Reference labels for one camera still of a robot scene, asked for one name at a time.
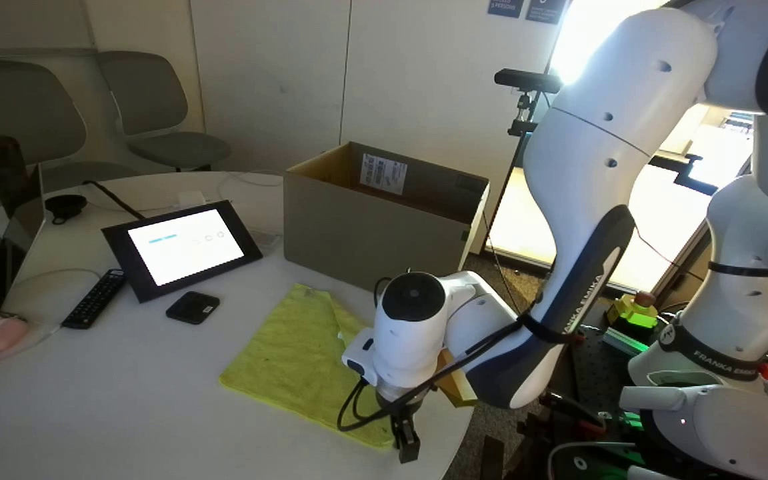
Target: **remote control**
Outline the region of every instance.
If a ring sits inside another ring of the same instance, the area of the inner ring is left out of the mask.
[[[81,305],[73,308],[73,313],[65,317],[61,329],[92,329],[102,311],[116,300],[116,295],[125,287],[122,271],[105,273],[94,288],[81,300]]]

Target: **gray chair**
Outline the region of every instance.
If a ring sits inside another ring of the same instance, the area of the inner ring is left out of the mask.
[[[40,165],[45,191],[133,177],[116,163],[65,160],[84,151],[86,125],[58,79],[40,64],[0,60],[0,136],[21,147],[28,165]]]
[[[169,60],[141,52],[102,52],[97,64],[133,156],[176,171],[208,171],[229,156],[228,141],[176,129],[186,119],[186,96]]]

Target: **cardboard box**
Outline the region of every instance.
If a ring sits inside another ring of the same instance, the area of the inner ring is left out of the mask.
[[[382,277],[466,263],[489,180],[345,145],[286,171],[286,259],[373,292]]]

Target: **black tablet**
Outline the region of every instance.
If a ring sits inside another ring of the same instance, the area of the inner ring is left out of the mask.
[[[262,259],[228,201],[102,232],[140,303]]]

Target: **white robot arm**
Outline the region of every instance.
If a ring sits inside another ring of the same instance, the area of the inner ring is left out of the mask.
[[[714,271],[678,323],[685,341],[650,348],[630,375],[637,388],[658,388],[665,372],[696,372],[750,393],[768,353],[768,0],[692,0],[637,15],[552,103],[520,159],[557,243],[528,313],[516,315],[470,273],[414,273],[388,287],[376,329],[345,355],[346,365],[385,403],[406,403],[440,376],[437,353],[449,351],[482,403],[533,403],[632,239],[632,181],[696,103],[762,113],[754,175],[713,201]],[[701,447],[668,437],[713,461]],[[717,468],[758,472],[736,459]]]

